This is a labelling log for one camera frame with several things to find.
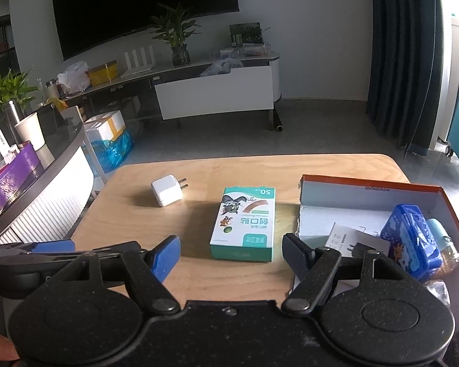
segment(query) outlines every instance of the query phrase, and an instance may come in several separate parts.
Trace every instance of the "green label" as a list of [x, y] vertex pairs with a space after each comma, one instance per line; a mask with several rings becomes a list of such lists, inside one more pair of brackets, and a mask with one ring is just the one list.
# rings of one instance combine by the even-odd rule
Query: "green label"
[[249, 196], [258, 197], [258, 198], [274, 198], [275, 197], [275, 188], [273, 187], [227, 187], [225, 189], [225, 194], [231, 192], [240, 192], [248, 194]]
[[247, 233], [243, 236], [243, 247], [267, 247], [267, 236], [265, 234]]

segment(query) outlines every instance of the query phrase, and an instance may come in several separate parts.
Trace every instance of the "green and white box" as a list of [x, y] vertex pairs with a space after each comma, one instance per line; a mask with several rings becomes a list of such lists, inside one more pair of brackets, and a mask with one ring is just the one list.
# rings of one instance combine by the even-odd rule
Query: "green and white box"
[[211, 237], [216, 259], [270, 262], [274, 254], [275, 188], [227, 187]]

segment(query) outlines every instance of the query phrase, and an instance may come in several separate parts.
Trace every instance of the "screw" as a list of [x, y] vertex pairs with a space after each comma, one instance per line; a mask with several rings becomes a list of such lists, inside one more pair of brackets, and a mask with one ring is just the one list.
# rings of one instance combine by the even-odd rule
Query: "screw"
[[223, 312], [226, 316], [235, 316], [238, 313], [238, 309], [226, 306], [226, 308], [223, 308]]
[[307, 299], [291, 298], [284, 302], [285, 308], [293, 312], [303, 312], [311, 306]]
[[171, 312], [177, 308], [177, 303], [172, 299], [159, 298], [153, 301], [153, 308], [159, 312]]

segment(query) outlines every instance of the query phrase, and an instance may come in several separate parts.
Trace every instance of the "round black disc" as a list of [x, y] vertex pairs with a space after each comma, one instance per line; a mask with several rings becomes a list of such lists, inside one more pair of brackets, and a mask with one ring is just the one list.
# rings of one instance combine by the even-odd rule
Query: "round black disc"
[[370, 363], [409, 365], [438, 358], [454, 333], [449, 309], [419, 283], [378, 280], [331, 298], [320, 312], [325, 335]]
[[94, 363], [123, 349], [141, 325], [136, 303], [115, 291], [58, 286], [38, 295], [19, 305], [9, 322], [12, 341], [26, 359]]

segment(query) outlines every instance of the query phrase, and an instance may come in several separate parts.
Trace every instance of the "caster wheel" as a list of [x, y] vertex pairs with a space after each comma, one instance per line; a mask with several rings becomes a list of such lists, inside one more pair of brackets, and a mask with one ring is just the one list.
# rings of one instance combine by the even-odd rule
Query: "caster wheel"
[[452, 157], [454, 155], [454, 151], [452, 150], [452, 148], [450, 146], [447, 146], [446, 147], [446, 156], [447, 157]]

